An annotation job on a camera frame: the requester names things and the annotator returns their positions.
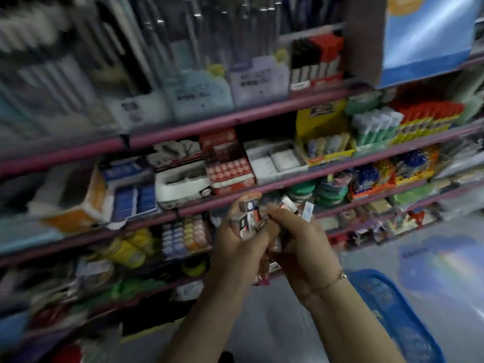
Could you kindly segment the row of hanging pen packs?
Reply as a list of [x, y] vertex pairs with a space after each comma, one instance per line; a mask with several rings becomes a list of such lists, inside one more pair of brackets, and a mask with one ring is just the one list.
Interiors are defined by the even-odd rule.
[[291, 42], [341, 36], [342, 6], [343, 0], [0, 0], [0, 127], [29, 137], [84, 122], [108, 126], [115, 119], [106, 97], [165, 95], [163, 78], [188, 70], [229, 82], [231, 70], [263, 55], [285, 59], [291, 76]]

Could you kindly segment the pile of yellow packets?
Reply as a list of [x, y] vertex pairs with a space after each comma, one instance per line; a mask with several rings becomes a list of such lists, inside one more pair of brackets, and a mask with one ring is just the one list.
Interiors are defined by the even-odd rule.
[[155, 254], [154, 242], [155, 238], [151, 231], [144, 227], [115, 238], [97, 253], [114, 263], [129, 269], [137, 269], [143, 266], [148, 257]]

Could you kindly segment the small white orange-tip packet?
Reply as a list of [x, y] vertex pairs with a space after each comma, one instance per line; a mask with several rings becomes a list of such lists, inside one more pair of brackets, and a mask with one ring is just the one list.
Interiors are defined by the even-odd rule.
[[284, 208], [288, 211], [290, 211], [291, 213], [294, 213], [298, 216], [301, 216], [301, 212], [300, 212], [300, 207], [301, 207], [301, 204], [300, 203], [295, 203], [289, 196], [287, 195], [284, 195], [282, 198], [281, 198], [281, 201], [279, 203], [279, 207], [280, 208]]

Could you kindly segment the orange box of blue bottles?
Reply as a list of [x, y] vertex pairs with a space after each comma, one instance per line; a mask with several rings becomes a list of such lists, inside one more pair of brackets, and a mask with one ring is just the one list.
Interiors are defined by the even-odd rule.
[[348, 186], [349, 201], [377, 195], [396, 187], [395, 167], [390, 159], [355, 167]]

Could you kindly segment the lilac pen display box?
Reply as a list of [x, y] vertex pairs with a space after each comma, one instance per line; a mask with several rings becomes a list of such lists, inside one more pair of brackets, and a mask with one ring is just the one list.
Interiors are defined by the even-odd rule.
[[273, 54], [240, 63], [228, 75], [235, 107], [242, 110], [287, 99], [289, 76], [287, 61]]

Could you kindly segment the red patterned display box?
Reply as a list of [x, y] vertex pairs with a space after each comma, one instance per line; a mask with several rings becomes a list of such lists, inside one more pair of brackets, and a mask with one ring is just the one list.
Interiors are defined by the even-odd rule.
[[256, 186], [256, 177], [234, 128], [198, 136], [213, 193], [225, 196]]

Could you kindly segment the yellow box of blue bottles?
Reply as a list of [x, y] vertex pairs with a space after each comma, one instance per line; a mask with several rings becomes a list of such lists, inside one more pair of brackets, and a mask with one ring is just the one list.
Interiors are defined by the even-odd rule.
[[394, 166], [396, 186], [428, 180], [435, 173], [439, 146], [432, 145], [398, 154], [390, 158]]

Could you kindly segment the white open cardboard box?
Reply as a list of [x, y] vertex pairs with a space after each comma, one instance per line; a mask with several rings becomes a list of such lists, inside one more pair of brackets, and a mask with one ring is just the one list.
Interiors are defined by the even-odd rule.
[[309, 169], [293, 139], [259, 139], [243, 143], [258, 185], [274, 183]]

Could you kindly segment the person's left hand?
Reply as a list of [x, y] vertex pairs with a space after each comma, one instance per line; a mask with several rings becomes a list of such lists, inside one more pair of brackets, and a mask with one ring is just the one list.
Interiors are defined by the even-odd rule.
[[235, 211], [231, 205], [216, 232], [205, 281], [205, 289], [209, 292], [223, 286], [229, 286], [233, 291], [247, 291], [257, 276], [259, 262], [281, 231], [275, 221], [268, 220], [251, 238], [242, 240], [230, 227], [229, 217]]

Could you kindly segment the pastel eraser display tray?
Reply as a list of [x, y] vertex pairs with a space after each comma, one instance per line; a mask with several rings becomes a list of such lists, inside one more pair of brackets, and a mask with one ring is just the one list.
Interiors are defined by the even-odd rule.
[[209, 227], [201, 214], [161, 225], [161, 251], [171, 260], [211, 249]]

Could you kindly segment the row of red-cap glue sticks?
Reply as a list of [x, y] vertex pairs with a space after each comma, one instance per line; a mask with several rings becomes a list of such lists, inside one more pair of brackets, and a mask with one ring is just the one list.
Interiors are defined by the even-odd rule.
[[448, 130], [465, 109], [464, 103], [427, 101], [422, 103], [391, 103], [390, 107], [403, 114], [393, 145]]

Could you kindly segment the person's left forearm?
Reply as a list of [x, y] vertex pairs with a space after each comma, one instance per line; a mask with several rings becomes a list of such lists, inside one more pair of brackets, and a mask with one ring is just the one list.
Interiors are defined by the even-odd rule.
[[217, 363], [255, 278], [208, 278], [157, 363]]

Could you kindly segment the row of green-white glue sticks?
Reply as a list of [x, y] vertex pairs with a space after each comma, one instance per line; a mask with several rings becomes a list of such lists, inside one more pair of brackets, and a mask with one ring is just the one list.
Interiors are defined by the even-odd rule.
[[350, 124], [355, 134], [356, 148], [394, 142], [401, 132], [404, 118], [403, 113], [387, 106], [353, 115]]

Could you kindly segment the black-white printed box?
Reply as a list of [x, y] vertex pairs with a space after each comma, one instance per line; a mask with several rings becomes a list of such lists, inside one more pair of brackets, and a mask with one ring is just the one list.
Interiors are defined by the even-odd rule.
[[155, 172], [202, 161], [202, 150], [197, 140], [172, 140], [153, 145], [146, 159]]

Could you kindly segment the yellow correction pen display box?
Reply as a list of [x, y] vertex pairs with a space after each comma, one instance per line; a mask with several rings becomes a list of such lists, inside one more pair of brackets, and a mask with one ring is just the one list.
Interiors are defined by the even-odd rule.
[[348, 99], [314, 105], [297, 112], [295, 147], [309, 167], [354, 155], [352, 129], [345, 114]]

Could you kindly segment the person's right hand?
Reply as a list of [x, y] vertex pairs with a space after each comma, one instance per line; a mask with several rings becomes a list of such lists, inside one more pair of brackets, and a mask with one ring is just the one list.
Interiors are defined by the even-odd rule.
[[274, 254], [298, 298], [311, 310], [338, 282], [347, 278], [318, 219], [311, 223], [299, 216], [296, 229], [286, 229], [289, 240], [284, 251]]

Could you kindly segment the small pink red packet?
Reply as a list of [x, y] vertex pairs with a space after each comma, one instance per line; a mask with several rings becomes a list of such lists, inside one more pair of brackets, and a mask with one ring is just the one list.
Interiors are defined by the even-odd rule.
[[267, 286], [270, 280], [281, 271], [280, 265], [271, 260], [261, 260], [258, 265], [257, 276], [253, 282], [253, 286]]

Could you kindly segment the blue plastic shopping basket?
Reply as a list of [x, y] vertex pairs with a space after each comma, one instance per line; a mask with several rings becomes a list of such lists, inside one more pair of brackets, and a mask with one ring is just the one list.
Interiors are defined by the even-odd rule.
[[347, 277], [407, 363], [446, 363], [432, 334], [389, 277], [374, 269], [347, 271]]

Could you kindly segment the orange and white box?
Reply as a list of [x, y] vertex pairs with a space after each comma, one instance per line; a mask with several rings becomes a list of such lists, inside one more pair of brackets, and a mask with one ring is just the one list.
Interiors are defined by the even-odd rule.
[[27, 203], [27, 213], [64, 234], [82, 233], [104, 220], [106, 181], [95, 160], [60, 164]]

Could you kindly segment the light blue pen display box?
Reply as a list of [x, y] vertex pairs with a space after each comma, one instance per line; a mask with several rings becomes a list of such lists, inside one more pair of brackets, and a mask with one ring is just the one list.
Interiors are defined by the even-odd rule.
[[224, 115], [235, 109], [227, 79], [207, 70], [183, 71], [163, 78], [162, 85], [180, 124]]

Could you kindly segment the red and black marker display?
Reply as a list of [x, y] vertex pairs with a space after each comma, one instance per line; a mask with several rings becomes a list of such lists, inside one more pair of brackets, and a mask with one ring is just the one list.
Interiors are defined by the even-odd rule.
[[320, 34], [291, 42], [291, 92], [313, 89], [342, 81], [342, 52], [345, 38]]

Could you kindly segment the blue eraser display box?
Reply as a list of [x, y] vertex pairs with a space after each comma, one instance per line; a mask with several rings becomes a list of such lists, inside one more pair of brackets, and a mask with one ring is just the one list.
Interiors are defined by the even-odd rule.
[[154, 170], [144, 156], [104, 160], [98, 165], [106, 182], [103, 222], [119, 229], [128, 221], [160, 211]]

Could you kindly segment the white and black display box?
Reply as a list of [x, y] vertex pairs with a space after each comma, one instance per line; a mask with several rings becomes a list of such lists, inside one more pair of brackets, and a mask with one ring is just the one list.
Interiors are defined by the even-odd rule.
[[163, 209], [172, 209], [210, 196], [213, 189], [206, 167], [205, 161], [198, 161], [156, 173], [157, 204]]

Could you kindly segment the small white red-label boxes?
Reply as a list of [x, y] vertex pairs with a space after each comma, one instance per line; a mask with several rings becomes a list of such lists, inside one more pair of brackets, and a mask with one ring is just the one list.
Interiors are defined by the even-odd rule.
[[263, 223], [259, 200], [247, 203], [247, 207], [253, 207], [251, 210], [237, 210], [229, 217], [232, 231], [242, 240], [251, 238]]

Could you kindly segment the blue paper sign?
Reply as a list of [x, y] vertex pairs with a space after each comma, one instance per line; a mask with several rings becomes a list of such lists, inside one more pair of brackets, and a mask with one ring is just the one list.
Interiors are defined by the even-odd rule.
[[450, 72], [468, 60], [484, 0], [386, 0], [376, 87]]

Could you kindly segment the white pen display box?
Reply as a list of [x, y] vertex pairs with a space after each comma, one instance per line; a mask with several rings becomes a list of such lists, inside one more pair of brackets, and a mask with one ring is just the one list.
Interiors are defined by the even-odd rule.
[[106, 97], [105, 105], [123, 133], [173, 121], [165, 95], [159, 90], [135, 97]]

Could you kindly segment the stack of green tape rolls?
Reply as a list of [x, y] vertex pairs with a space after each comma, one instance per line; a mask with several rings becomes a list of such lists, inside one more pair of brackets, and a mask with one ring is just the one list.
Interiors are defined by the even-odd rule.
[[295, 203], [310, 202], [321, 208], [340, 205], [346, 198], [352, 176], [331, 175], [290, 186], [286, 195]]

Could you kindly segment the person's right forearm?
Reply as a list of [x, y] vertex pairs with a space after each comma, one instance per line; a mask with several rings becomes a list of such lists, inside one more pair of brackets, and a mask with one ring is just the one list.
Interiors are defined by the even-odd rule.
[[331, 361], [407, 363], [399, 348], [346, 278], [309, 310]]

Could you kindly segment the pink metal shelf rack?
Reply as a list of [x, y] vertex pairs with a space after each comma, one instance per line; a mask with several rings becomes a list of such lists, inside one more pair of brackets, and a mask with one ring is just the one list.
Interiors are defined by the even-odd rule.
[[[83, 145], [62, 146], [51, 150], [36, 149], [32, 153], [27, 153], [25, 156], [13, 157], [5, 160], [0, 158], [0, 179], [10, 179], [29, 173], [46, 171], [57, 164], [65, 164], [82, 159], [98, 158], [104, 154], [132, 154], [133, 151], [142, 150], [162, 141], [185, 139], [198, 134], [206, 134], [215, 129], [221, 130], [232, 128], [238, 125], [249, 124], [251, 122], [264, 122], [268, 119], [275, 119], [280, 115], [295, 112], [296, 109], [334, 103], [338, 99], [356, 96], [369, 91], [370, 87], [348, 80], [344, 83], [337, 84], [333, 90], [323, 90], [315, 94], [299, 96], [286, 102], [272, 103], [267, 106], [256, 107], [182, 126], [147, 131], [145, 133], [129, 136], [126, 139], [118, 136], [89, 142]], [[312, 169], [308, 169], [299, 174], [290, 175], [289, 177], [280, 180], [274, 180], [268, 184], [259, 185], [256, 188], [262, 192], [282, 189], [283, 187], [296, 184], [297, 181], [308, 181], [310, 179], [315, 179], [318, 176], [333, 174], [350, 167], [383, 159], [386, 156], [394, 156], [423, 146], [442, 143], [450, 139], [455, 139], [458, 136], [474, 134], [481, 130], [484, 130], [484, 118], [474, 119], [469, 124], [465, 124], [458, 128], [452, 128], [443, 133], [432, 134], [410, 142], [391, 146], [382, 149], [379, 152], [365, 151], [363, 155], [358, 155], [349, 159], [337, 159], [336, 161], [330, 162], [330, 164], [319, 164]], [[0, 255], [0, 268], [16, 266], [36, 258], [57, 254], [64, 250], [98, 243], [142, 227], [161, 224], [162, 221], [172, 221], [176, 218], [176, 215], [188, 215], [197, 211], [206, 211], [215, 207], [225, 206], [232, 201], [234, 197], [235, 194], [215, 197], [214, 199], [199, 201], [194, 205], [183, 206], [181, 210], [169, 210], [168, 212], [160, 213], [158, 215], [140, 218], [139, 220], [134, 220], [123, 226], [121, 230], [109, 230], [107, 228], [98, 227], [87, 232], [76, 233], [57, 242]]]

